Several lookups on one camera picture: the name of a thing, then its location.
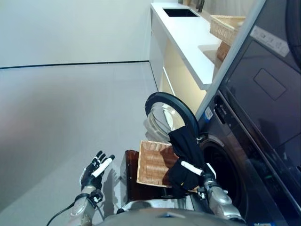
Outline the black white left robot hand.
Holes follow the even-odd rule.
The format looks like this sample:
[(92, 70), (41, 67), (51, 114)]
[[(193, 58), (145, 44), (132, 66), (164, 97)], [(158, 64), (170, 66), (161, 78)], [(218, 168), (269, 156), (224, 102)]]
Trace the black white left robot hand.
[(95, 189), (102, 188), (102, 177), (106, 168), (115, 159), (115, 155), (106, 156), (103, 151), (99, 151), (87, 165), (79, 179), (81, 190), (85, 187), (93, 186)]

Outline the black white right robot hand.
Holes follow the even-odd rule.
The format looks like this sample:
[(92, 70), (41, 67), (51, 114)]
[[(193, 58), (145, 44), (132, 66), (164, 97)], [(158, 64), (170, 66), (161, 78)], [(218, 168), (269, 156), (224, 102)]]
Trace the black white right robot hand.
[(210, 163), (205, 164), (205, 168), (197, 168), (194, 165), (186, 162), (186, 161), (181, 161), (181, 165), (191, 171), (192, 173), (200, 176), (201, 178), (205, 178), (206, 176), (209, 176), (209, 178), (217, 179), (217, 175), (213, 167), (211, 166)]

